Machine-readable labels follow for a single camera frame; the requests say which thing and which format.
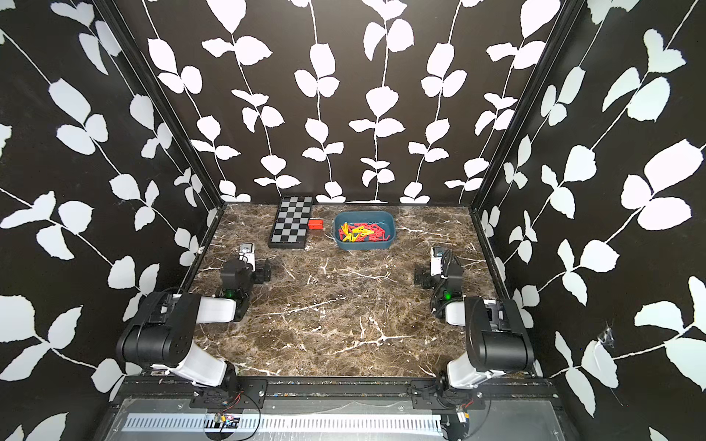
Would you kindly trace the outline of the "teal plastic storage box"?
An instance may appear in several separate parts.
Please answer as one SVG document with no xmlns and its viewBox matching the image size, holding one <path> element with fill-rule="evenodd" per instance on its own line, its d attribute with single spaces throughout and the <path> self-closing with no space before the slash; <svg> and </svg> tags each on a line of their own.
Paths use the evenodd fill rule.
<svg viewBox="0 0 706 441">
<path fill-rule="evenodd" d="M 395 240 L 395 219 L 387 211 L 344 211 L 333 222 L 336 244 L 346 251 L 389 249 Z"/>
</svg>

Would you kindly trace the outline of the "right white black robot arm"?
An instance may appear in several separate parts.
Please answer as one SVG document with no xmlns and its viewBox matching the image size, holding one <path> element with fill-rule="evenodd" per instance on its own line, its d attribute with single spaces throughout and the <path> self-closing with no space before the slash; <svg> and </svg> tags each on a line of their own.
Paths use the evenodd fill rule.
<svg viewBox="0 0 706 441">
<path fill-rule="evenodd" d="M 470 391 L 532 368 L 535 354 L 515 301 L 463 294 L 463 267 L 454 257 L 434 257 L 415 268 L 414 283 L 431 290 L 430 312 L 464 332 L 464 352 L 439 373 L 443 391 Z"/>
</svg>

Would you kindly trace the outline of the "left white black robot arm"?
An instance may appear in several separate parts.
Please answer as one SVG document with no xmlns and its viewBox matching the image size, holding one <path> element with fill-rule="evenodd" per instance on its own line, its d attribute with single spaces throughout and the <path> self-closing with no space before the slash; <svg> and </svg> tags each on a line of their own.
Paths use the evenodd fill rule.
<svg viewBox="0 0 706 441">
<path fill-rule="evenodd" d="M 117 357 L 144 369 L 163 369 L 192 384 L 243 396 L 233 364 L 215 358 L 194 342 L 197 325 L 235 323 L 245 317 L 253 288 L 271 281 L 268 259 L 240 253 L 221 268 L 222 289 L 216 296 L 198 293 L 150 293 L 122 332 Z"/>
</svg>

